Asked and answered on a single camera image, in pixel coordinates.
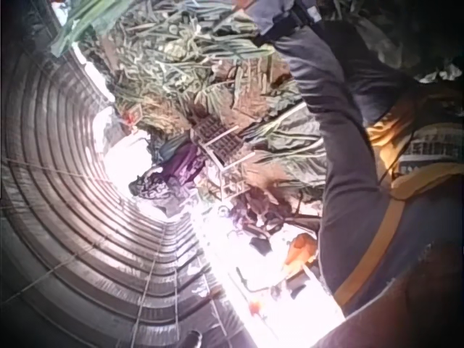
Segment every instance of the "sleeve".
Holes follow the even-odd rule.
[[[359,215],[376,203],[381,193],[373,152],[343,70],[328,45],[311,28],[303,28],[280,39],[275,48],[289,64],[302,98],[320,124],[327,157],[323,215],[327,228],[332,220],[340,220],[341,212],[357,210]]]

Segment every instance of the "wire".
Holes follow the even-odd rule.
[[[17,159],[11,159],[11,158],[8,158],[8,157],[4,157],[3,160],[6,161],[6,162],[9,162],[9,163],[15,163],[17,165],[25,165],[27,167],[32,167],[32,168],[36,168],[36,169],[42,169],[42,170],[46,170],[46,171],[49,171],[49,172],[52,172],[52,173],[65,174],[65,175],[69,175],[69,176],[75,176],[77,178],[84,178],[84,179],[89,179],[89,180],[92,180],[92,181],[100,181],[100,182],[104,182],[104,183],[113,184],[113,182],[110,181],[110,180],[106,180],[106,179],[102,179],[102,178],[95,178],[95,177],[92,177],[92,176],[79,174],[79,173],[71,173],[71,172],[68,172],[66,170],[60,170],[60,169],[44,167],[44,166],[41,166],[41,165],[36,165],[36,164],[33,164],[33,163],[29,163],[29,162],[18,161]]]

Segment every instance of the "harness strap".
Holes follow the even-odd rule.
[[[361,290],[384,257],[405,208],[405,201],[438,186],[454,175],[464,175],[464,165],[435,163],[402,176],[391,185],[391,199],[380,227],[361,260],[333,295],[344,307]]]

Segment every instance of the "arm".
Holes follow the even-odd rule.
[[[269,17],[289,8],[291,3],[258,0],[248,13],[262,30],[269,24]],[[386,204],[388,197],[378,188],[376,166],[361,114],[352,101],[334,53],[311,28],[280,39],[275,48],[289,64],[302,98],[320,123],[327,154],[324,229],[338,228],[335,225],[346,223],[347,215],[351,215],[349,219],[359,219],[367,207],[374,208],[373,204],[380,202],[379,198]]]

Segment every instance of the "orange object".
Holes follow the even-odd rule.
[[[251,315],[259,315],[261,313],[262,303],[258,299],[253,299],[249,302],[248,308]]]
[[[306,262],[316,258],[318,241],[307,233],[299,234],[290,244],[287,258],[283,264],[283,272],[287,278],[298,273]]]

